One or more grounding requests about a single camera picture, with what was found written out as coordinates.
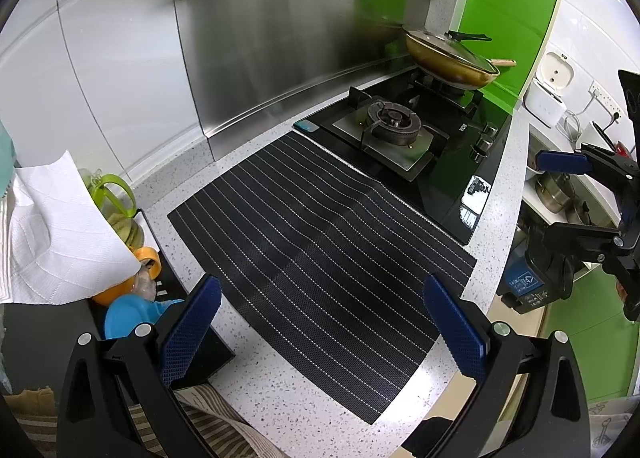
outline brown striped fabric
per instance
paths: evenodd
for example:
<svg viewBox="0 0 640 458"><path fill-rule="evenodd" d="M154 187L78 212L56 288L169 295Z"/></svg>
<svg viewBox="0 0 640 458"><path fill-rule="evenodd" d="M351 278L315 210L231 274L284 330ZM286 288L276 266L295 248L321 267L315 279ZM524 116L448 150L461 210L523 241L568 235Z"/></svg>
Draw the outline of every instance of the brown striped fabric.
<svg viewBox="0 0 640 458"><path fill-rule="evenodd" d="M287 458L237 414L209 384L175 391L191 423L219 458ZM142 406L129 413L146 448L166 456ZM56 457L56 418L16 414L16 420L44 458Z"/></svg>

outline orange cup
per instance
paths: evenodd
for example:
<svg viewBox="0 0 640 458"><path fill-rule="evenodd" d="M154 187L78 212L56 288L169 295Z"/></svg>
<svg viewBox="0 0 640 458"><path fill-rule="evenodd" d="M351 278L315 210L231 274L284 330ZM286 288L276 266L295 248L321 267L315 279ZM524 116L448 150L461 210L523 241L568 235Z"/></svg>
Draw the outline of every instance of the orange cup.
<svg viewBox="0 0 640 458"><path fill-rule="evenodd" d="M147 267L149 277L155 279L162 270L162 264L160 263L160 256L153 247L140 247L138 250L132 250L133 255L138 258L138 261ZM129 279L108 288L100 294L96 294L92 299L102 306L109 306L121 295L130 294L133 289L133 285L136 282L137 272Z"/></svg>

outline green plastic handle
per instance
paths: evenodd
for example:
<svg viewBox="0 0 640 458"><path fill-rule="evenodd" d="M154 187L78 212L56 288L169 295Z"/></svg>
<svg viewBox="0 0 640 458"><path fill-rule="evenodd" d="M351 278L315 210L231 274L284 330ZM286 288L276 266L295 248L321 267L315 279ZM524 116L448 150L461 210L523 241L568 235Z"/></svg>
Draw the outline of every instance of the green plastic handle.
<svg viewBox="0 0 640 458"><path fill-rule="evenodd" d="M113 192L111 192L106 186L106 184L108 183L113 183L119 187L122 187L125 193L127 193L127 196L129 196L129 199L133 204L133 208L125 209L124 205L122 205L122 202L118 200L118 197L115 194L113 194ZM131 190L131 187L129 187L129 184L127 184L122 178L120 178L116 174L103 175L98 181L98 183L91 190L91 198L96 204L96 206L98 207L98 209L102 206L102 202L104 201L104 199L107 198L114 205L114 207L116 207L116 209L119 210L119 212L121 212L122 214L124 214L127 218L133 218L133 216L136 215L136 210L138 210L138 207L136 206L136 198L135 196L133 196L133 191Z"/></svg>

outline black glass cooktop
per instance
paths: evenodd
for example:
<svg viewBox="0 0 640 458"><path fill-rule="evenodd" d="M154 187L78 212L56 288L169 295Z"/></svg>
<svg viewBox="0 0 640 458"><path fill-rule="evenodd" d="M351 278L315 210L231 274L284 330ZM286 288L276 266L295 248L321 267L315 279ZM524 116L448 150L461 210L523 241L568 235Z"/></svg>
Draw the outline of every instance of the black glass cooktop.
<svg viewBox="0 0 640 458"><path fill-rule="evenodd" d="M409 112L419 118L417 134L409 131L415 125ZM374 123L372 117L382 115L385 123ZM395 138L393 125L401 120L404 128ZM415 69L364 91L351 88L348 98L294 126L467 244L494 184L510 123L481 92L461 92Z"/></svg>

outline beige floor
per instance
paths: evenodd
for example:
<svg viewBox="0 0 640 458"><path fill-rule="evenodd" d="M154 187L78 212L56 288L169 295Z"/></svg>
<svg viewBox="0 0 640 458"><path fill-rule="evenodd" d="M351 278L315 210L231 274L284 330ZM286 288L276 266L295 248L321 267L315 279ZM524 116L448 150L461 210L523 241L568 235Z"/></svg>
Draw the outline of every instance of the beige floor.
<svg viewBox="0 0 640 458"><path fill-rule="evenodd" d="M500 298L496 296L491 303L487 317L491 322L505 321L521 335L537 335L543 315L543 308L520 315L503 305ZM456 373L425 419L432 416L442 416L453 420L462 409L462 406L464 406L474 385L475 382L471 378L463 377L460 373ZM412 458L412 455L399 448L390 458Z"/></svg>

